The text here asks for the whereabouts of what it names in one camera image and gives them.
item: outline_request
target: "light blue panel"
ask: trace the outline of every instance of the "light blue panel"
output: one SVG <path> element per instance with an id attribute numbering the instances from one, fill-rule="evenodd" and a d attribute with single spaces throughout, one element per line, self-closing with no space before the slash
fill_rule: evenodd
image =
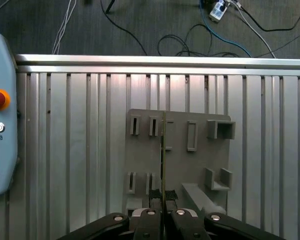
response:
<path id="1" fill-rule="evenodd" d="M 227 214 L 242 220 L 243 169 L 243 78 L 228 76 L 228 115 L 235 122 L 235 139 L 230 141 L 229 170 L 233 173 L 232 189 L 228 192 Z"/>
<path id="2" fill-rule="evenodd" d="M 246 183 L 247 224 L 260 228 L 261 220 L 261 77 L 246 77 Z"/>
<path id="3" fill-rule="evenodd" d="M 283 236 L 298 238 L 298 78 L 283 78 Z"/>
<path id="4" fill-rule="evenodd" d="M 17 89 L 14 59 L 0 34 L 0 89 L 10 97 L 9 106 L 0 111 L 0 194 L 6 192 L 17 162 Z"/>
<path id="5" fill-rule="evenodd" d="M 69 81 L 69 231 L 86 225 L 87 203 L 87 75 L 71 74 Z"/>

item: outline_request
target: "rectangular slot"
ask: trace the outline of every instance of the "rectangular slot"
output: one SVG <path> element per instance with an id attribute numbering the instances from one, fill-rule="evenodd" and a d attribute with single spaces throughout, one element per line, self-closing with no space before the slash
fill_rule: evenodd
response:
<path id="1" fill-rule="evenodd" d="M 158 128 L 159 128 L 159 118 L 157 116 L 151 116 L 150 117 L 149 135 L 157 137 L 158 136 Z"/>
<path id="2" fill-rule="evenodd" d="M 217 124 L 216 138 L 217 139 L 235 139 L 234 123 L 226 122 Z"/>
<path id="3" fill-rule="evenodd" d="M 153 180 L 154 180 L 154 173 L 147 173 L 146 174 L 146 186 L 145 186 L 145 194 L 149 195 L 149 191 L 153 189 L 154 184 L 153 184 Z"/>
<path id="4" fill-rule="evenodd" d="M 136 172 L 128 172 L 127 174 L 127 193 L 135 194 L 136 193 Z"/>
<path id="5" fill-rule="evenodd" d="M 130 135 L 139 135 L 140 116 L 131 115 Z"/>
<path id="6" fill-rule="evenodd" d="M 133 183 L 134 183 L 134 175 L 130 174 L 130 180 L 129 180 L 129 191 L 133 190 Z"/>
<path id="7" fill-rule="evenodd" d="M 175 124 L 173 119 L 166 120 L 165 134 L 165 150 L 171 151 L 175 138 Z"/>
<path id="8" fill-rule="evenodd" d="M 235 139 L 236 123 L 233 121 L 208 120 L 209 139 Z"/>
<path id="9" fill-rule="evenodd" d="M 198 124 L 196 121 L 188 121 L 187 151 L 196 152 L 198 143 Z"/>

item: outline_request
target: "metal plate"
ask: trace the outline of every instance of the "metal plate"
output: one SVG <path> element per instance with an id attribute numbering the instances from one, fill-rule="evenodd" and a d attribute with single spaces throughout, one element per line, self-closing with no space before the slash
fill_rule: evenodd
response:
<path id="1" fill-rule="evenodd" d="M 16 59 L 21 163 L 0 196 L 0 240 L 53 240 L 120 211 L 132 107 L 229 115 L 228 214 L 300 240 L 300 60 Z"/>

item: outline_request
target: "screw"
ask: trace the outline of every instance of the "screw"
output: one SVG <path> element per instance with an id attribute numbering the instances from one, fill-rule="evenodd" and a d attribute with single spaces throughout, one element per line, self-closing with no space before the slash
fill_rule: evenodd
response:
<path id="1" fill-rule="evenodd" d="M 0 133 L 4 131 L 5 131 L 5 125 L 2 122 L 0 122 Z"/>
<path id="2" fill-rule="evenodd" d="M 122 219 L 123 219 L 122 216 L 116 216 L 116 217 L 114 218 L 115 221 L 121 221 Z"/>
<path id="3" fill-rule="evenodd" d="M 178 215 L 183 215 L 183 214 L 185 214 L 186 212 L 183 211 L 183 210 L 177 210 L 176 213 L 177 213 Z"/>
<path id="4" fill-rule="evenodd" d="M 219 221 L 220 217 L 218 215 L 211 215 L 211 219 L 214 221 Z"/>

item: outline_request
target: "gray bracket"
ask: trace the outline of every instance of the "gray bracket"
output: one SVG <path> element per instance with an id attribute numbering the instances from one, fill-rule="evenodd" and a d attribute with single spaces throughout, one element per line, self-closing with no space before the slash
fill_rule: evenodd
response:
<path id="1" fill-rule="evenodd" d="M 208 120 L 209 139 L 235 139 L 236 123 L 234 121 Z"/>
<path id="2" fill-rule="evenodd" d="M 228 191 L 231 190 L 232 186 L 232 172 L 221 168 L 220 169 L 220 181 L 216 181 L 215 171 L 206 168 L 205 169 L 205 180 L 204 184 L 209 187 L 209 189 L 214 191 Z"/>
<path id="3" fill-rule="evenodd" d="M 130 109 L 127 113 L 124 165 L 127 190 L 123 193 L 123 213 L 140 206 L 148 208 L 155 202 L 149 202 L 149 191 L 161 190 L 163 114 L 164 111 L 141 109 Z M 175 191 L 178 208 L 193 207 L 193 200 L 182 186 L 189 183 L 226 209 L 226 190 L 230 189 L 232 178 L 226 169 L 234 131 L 235 123 L 227 115 L 166 112 L 165 190 Z"/>

